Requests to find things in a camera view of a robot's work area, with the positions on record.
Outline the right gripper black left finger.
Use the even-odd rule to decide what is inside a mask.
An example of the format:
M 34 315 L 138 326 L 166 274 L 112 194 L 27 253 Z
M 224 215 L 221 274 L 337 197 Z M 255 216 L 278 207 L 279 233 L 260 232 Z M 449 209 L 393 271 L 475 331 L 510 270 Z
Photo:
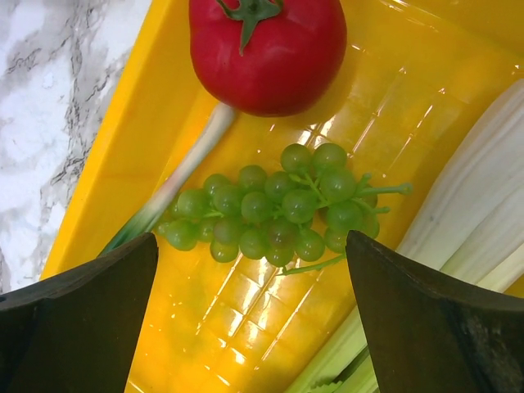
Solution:
M 158 263 L 143 234 L 1 296 L 3 392 L 124 391 Z

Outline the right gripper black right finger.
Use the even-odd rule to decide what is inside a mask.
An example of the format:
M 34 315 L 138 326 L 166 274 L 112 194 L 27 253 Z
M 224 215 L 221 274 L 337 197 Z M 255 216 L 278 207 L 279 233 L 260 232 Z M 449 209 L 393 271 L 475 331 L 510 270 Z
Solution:
M 351 231 L 350 280 L 382 392 L 521 392 L 523 300 Z

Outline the green toy grapes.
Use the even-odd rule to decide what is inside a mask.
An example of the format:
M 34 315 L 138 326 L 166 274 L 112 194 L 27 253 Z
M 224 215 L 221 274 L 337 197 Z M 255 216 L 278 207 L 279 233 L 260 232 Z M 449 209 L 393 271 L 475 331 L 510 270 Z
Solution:
M 346 257 L 346 237 L 375 238 L 382 194 L 408 195 L 412 187 L 374 187 L 370 174 L 356 178 L 346 151 L 327 142 L 314 150 L 299 143 L 280 155 L 281 169 L 240 169 L 237 180 L 210 175 L 202 187 L 178 194 L 155 226 L 179 251 L 207 244 L 218 263 L 239 255 L 266 260 L 282 274 L 320 270 Z

